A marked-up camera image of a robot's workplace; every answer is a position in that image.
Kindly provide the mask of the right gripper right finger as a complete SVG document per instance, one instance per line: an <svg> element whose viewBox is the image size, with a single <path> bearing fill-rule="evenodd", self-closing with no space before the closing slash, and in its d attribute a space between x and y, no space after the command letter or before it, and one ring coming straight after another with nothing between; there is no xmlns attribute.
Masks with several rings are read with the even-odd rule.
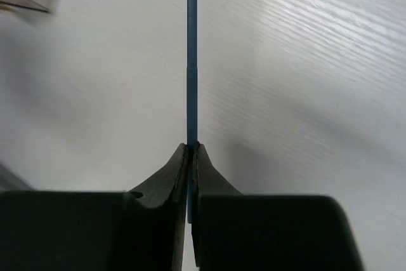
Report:
<svg viewBox="0 0 406 271"><path fill-rule="evenodd" d="M200 270L362 270L347 217L324 195L244 195L199 145L190 223Z"/></svg>

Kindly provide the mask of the blue chopstick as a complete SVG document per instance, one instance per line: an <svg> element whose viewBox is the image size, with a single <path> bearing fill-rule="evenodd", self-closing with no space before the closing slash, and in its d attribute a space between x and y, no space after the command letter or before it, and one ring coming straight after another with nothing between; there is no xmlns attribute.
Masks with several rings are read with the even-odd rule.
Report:
<svg viewBox="0 0 406 271"><path fill-rule="evenodd" d="M187 146L198 146L198 39L197 0L187 0Z"/></svg>

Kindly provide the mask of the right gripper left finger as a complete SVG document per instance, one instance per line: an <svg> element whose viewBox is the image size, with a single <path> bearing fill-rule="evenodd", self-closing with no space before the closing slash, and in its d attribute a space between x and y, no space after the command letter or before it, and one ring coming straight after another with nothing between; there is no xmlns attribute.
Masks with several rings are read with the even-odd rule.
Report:
<svg viewBox="0 0 406 271"><path fill-rule="evenodd" d="M180 270L188 158L127 192L2 192L1 269Z"/></svg>

